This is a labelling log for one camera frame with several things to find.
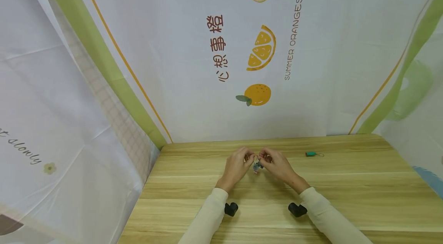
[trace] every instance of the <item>orange stripe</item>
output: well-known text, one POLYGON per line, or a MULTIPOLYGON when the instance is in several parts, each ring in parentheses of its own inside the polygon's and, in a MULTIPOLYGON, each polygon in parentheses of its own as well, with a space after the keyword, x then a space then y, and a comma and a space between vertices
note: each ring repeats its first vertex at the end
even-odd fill
POLYGON ((405 55, 406 52, 406 48, 408 48, 409 42, 411 42, 411 38, 414 34, 414 28, 417 25, 418 19, 420 17, 420 15, 422 14, 423 10, 425 10, 426 5, 428 4, 430 0, 427 0, 425 5, 423 5, 423 8, 420 10, 420 13, 417 16, 417 19, 414 23, 413 26, 413 30, 411 31, 411 34, 409 35, 409 39, 408 42, 406 43, 405 49, 403 50, 400 59, 397 61, 397 64, 395 64, 394 69, 392 69, 391 73, 388 75, 388 77, 386 78, 386 80, 384 81, 384 83, 381 85, 381 87, 379 88, 379 90, 377 90, 377 92, 375 93, 375 95, 372 97, 372 99, 369 101, 369 104, 365 107, 365 109, 363 109, 363 111, 359 114, 359 116, 357 117, 357 119, 355 119, 354 124, 352 125, 352 128, 349 130, 348 134, 352 133, 352 130, 355 128, 355 126, 357 125, 357 122, 359 121, 359 119, 363 116, 363 114, 368 110, 368 108, 372 105, 372 103, 375 101, 375 99, 378 97, 378 95, 380 94, 380 92, 382 92, 382 90, 384 89, 384 87, 388 84, 388 81, 392 78, 392 76, 394 75, 395 71, 397 70, 398 66, 400 65, 401 60, 403 59, 403 55, 405 55))
POLYGON ((119 46, 117 45, 117 42, 116 42, 116 40, 114 39, 114 36, 112 35, 112 33, 111 33, 111 31, 110 31, 110 28, 109 28, 108 25, 106 24, 105 19, 103 18, 102 13, 100 12, 100 10, 99 10, 99 8, 98 8, 98 6, 97 6, 97 3, 95 2, 95 0, 91 0, 91 1, 92 1, 92 3, 94 4, 94 7, 95 7, 95 9, 96 9, 98 15, 100 16, 100 19, 102 20, 102 23, 103 23, 103 25, 105 26, 105 29, 106 29, 106 31, 108 32, 108 35, 110 36, 112 42, 114 43, 115 48, 117 49, 118 53, 120 54, 120 57, 122 58, 123 62, 125 63, 126 68, 128 68, 129 72, 131 73, 132 77, 134 78, 134 80, 136 81, 138 87, 140 88, 141 92, 143 93, 143 96, 145 96, 146 101, 148 101, 149 105, 151 106, 152 110, 154 111, 155 116, 157 116, 157 118, 158 118, 158 120, 160 121, 161 125, 162 125, 163 128, 165 129, 165 131, 166 131, 166 133, 167 133, 167 136, 169 136, 169 139, 170 139, 171 142, 173 143, 172 138, 171 138, 171 134, 169 134, 169 131, 167 130, 165 124, 163 123, 162 119, 161 119, 160 116, 158 115, 157 110, 155 110, 154 105, 152 104, 151 100, 148 98, 148 95, 146 94, 145 90, 144 90, 143 87, 141 86, 140 81, 139 81, 138 78, 136 77, 136 74, 134 74, 134 71, 132 71, 131 66, 129 66, 128 61, 126 60, 125 56, 123 55, 122 51, 120 50, 119 46))

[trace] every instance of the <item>white long sleeve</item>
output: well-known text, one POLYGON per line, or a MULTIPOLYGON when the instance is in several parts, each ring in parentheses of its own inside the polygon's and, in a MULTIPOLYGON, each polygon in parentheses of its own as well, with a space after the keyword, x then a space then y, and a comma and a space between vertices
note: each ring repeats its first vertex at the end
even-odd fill
POLYGON ((228 193, 214 188, 178 244, 210 244, 222 223, 228 193))
MULTIPOLYGON (((225 214, 227 198, 226 191, 214 188, 178 244, 210 244, 225 214)), ((313 187, 303 191, 300 198, 309 218, 332 244, 372 244, 313 187)))
POLYGON ((372 242, 313 187, 300 194, 302 205, 315 226, 332 244, 372 244, 372 242))

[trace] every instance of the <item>white fabric backdrop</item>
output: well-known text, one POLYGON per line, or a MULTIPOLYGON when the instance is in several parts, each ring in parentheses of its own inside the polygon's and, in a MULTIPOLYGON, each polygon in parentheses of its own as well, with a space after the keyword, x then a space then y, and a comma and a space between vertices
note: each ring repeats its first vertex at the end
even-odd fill
POLYGON ((416 20, 428 6, 426 0, 95 2, 160 118, 123 63, 92 0, 84 0, 120 69, 169 142, 347 134, 402 57, 416 20), (291 46, 295 10, 300 16, 291 46), (210 32, 206 18, 219 15, 222 31, 210 32), (249 72, 248 58, 262 25, 275 35, 275 54, 263 69, 249 72), (219 36, 226 43, 224 69, 215 66, 218 53, 210 46, 211 38, 219 36), (227 71, 230 77, 221 82, 216 71, 227 71), (267 104, 247 107, 236 100, 252 84, 270 87, 267 104))

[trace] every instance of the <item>small toy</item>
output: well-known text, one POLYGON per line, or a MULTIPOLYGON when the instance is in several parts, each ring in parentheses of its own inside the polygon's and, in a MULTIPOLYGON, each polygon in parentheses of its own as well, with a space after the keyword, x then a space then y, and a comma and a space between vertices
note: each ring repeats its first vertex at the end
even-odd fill
POLYGON ((225 214, 229 215, 230 217, 234 217, 235 213, 238 210, 238 205, 236 203, 225 203, 225 214))
POLYGON ((324 154, 318 154, 318 153, 316 153, 316 152, 307 152, 307 153, 305 153, 305 155, 307 156, 307 157, 314 157, 314 156, 316 156, 316 155, 318 155, 318 156, 320 156, 320 157, 324 157, 325 155, 324 154))
POLYGON ((254 173, 259 175, 260 174, 260 168, 263 169, 263 165, 260 164, 260 161, 257 158, 257 156, 254 156, 254 164, 252 166, 252 169, 254 170, 254 173))

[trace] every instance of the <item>wooden table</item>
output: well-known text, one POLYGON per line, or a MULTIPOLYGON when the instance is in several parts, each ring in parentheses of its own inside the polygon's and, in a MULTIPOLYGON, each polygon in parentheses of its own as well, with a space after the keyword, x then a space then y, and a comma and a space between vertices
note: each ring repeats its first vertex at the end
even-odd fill
MULTIPOLYGON (((177 243, 241 146, 282 151, 318 192, 374 244, 443 243, 443 201, 380 136, 202 142, 166 145, 126 224, 121 244, 177 243), (324 157, 305 157, 316 151, 324 157)), ((329 243, 307 216, 294 218, 297 194, 267 171, 252 169, 230 194, 239 205, 225 215, 212 243, 329 243)))

